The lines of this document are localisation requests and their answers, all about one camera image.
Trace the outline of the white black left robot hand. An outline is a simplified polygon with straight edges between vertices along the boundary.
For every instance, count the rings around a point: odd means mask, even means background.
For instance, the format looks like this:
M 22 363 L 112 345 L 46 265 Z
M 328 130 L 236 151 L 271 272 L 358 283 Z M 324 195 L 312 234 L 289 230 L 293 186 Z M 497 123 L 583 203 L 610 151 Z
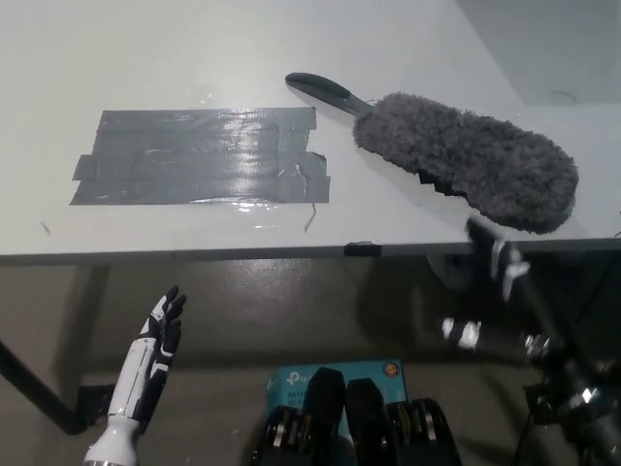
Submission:
M 156 303 L 126 354 L 109 416 L 124 416 L 146 429 L 168 378 L 181 336 L 186 296 L 175 285 Z

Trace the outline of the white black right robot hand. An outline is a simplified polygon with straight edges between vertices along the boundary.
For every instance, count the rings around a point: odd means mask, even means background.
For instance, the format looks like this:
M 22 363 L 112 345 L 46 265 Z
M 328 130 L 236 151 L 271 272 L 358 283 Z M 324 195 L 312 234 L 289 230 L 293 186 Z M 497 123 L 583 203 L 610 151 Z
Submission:
M 466 231 L 482 283 L 494 296 L 479 308 L 497 318 L 449 316 L 441 323 L 443 339 L 462 351 L 517 363 L 564 349 L 563 325 L 535 286 L 531 262 L 517 245 L 474 217 Z

